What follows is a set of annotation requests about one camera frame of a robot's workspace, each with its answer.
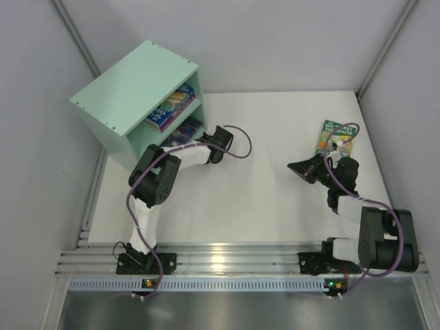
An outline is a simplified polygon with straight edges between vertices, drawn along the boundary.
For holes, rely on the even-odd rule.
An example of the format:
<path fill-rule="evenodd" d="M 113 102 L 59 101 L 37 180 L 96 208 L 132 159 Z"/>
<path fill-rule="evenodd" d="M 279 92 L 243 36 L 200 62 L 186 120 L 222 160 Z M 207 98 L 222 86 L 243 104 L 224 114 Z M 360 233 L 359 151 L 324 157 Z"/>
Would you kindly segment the blue 91-Storey Treehouse book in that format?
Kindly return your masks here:
<path fill-rule="evenodd" d="M 177 113 L 195 98 L 194 89 L 182 84 L 162 104 L 147 115 L 144 121 L 163 132 L 175 119 Z"/>

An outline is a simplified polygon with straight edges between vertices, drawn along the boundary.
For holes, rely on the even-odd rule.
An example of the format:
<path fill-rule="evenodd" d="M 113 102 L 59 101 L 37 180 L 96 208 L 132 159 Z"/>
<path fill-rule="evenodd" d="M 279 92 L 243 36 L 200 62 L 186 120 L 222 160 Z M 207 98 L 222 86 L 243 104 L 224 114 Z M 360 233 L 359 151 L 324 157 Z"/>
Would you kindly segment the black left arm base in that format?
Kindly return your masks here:
<path fill-rule="evenodd" d="M 172 274 L 177 267 L 177 255 L 175 253 L 158 253 L 163 275 Z M 159 275 L 160 267 L 152 254 L 135 259 L 129 254 L 120 254 L 116 267 L 118 275 Z"/>

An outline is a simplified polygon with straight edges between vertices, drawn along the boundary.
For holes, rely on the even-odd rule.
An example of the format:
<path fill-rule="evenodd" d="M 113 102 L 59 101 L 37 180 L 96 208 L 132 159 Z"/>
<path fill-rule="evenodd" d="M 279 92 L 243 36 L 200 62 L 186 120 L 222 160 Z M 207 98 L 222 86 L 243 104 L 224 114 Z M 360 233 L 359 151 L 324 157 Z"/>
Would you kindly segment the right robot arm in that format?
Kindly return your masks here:
<path fill-rule="evenodd" d="M 359 163 L 343 157 L 336 163 L 321 154 L 293 162 L 288 169 L 309 184 L 328 188 L 327 205 L 337 215 L 359 225 L 356 239 L 331 238 L 331 258 L 362 266 L 363 270 L 415 272 L 419 250 L 410 211 L 392 209 L 359 196 Z"/>

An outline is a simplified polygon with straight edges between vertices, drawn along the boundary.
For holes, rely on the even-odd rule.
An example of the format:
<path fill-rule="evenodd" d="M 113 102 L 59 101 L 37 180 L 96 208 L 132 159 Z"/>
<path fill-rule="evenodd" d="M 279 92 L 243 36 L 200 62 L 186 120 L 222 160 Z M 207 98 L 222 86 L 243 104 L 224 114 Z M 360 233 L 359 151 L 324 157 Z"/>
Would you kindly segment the dark Robinson Crusoe book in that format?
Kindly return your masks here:
<path fill-rule="evenodd" d="M 202 122 L 189 116 L 162 142 L 162 146 L 174 147 L 187 144 L 202 126 Z"/>

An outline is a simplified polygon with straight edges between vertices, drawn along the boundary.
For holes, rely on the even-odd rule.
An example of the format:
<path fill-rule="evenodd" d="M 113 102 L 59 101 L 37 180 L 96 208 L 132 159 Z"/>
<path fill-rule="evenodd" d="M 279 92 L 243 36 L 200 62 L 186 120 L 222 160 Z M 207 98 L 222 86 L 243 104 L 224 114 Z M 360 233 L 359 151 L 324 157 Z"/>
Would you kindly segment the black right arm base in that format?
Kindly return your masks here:
<path fill-rule="evenodd" d="M 343 264 L 322 252 L 301 252 L 298 254 L 300 273 L 317 276 L 321 274 L 343 274 Z"/>

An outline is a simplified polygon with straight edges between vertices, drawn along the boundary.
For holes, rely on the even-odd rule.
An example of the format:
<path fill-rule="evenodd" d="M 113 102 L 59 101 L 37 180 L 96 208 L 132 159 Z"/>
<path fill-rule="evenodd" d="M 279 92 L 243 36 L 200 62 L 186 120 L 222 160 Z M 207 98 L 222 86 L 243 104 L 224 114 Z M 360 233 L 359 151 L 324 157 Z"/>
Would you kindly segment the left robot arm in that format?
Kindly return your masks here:
<path fill-rule="evenodd" d="M 204 133 L 193 142 L 175 147 L 152 144 L 129 177 L 131 214 L 135 215 L 133 234 L 126 253 L 144 263 L 157 245 L 156 232 L 160 205 L 171 194 L 177 174 L 202 164 L 218 164 L 233 141 L 233 134 L 217 126 L 213 135 Z"/>

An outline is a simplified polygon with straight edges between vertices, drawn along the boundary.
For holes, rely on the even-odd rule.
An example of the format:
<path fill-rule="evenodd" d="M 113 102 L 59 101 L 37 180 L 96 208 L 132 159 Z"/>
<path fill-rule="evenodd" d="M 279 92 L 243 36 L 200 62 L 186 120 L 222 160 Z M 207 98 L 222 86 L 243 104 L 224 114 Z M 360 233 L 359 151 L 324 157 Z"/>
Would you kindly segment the green Storey Treehouse book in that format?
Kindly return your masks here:
<path fill-rule="evenodd" d="M 354 125 L 342 126 L 340 123 L 325 120 L 319 135 L 315 154 L 322 154 L 325 142 L 329 134 L 336 127 L 340 127 L 331 137 L 327 144 L 327 154 L 338 151 L 343 157 L 350 157 L 353 147 L 353 139 L 358 134 L 358 128 Z"/>

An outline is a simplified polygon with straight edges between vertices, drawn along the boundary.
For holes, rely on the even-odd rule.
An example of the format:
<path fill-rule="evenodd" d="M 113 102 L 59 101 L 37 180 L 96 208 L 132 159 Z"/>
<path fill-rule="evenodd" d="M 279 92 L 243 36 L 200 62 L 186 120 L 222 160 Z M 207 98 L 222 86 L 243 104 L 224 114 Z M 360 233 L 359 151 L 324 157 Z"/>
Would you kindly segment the purple 117-Storey Treehouse book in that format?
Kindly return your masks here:
<path fill-rule="evenodd" d="M 183 105 L 179 105 L 176 110 L 174 110 L 171 115 L 168 117 L 168 119 L 163 123 L 163 125 L 160 127 L 160 131 L 163 133 L 167 128 L 170 126 L 170 124 L 180 115 L 180 113 L 195 99 L 195 94 L 193 94 L 187 101 L 183 103 Z"/>

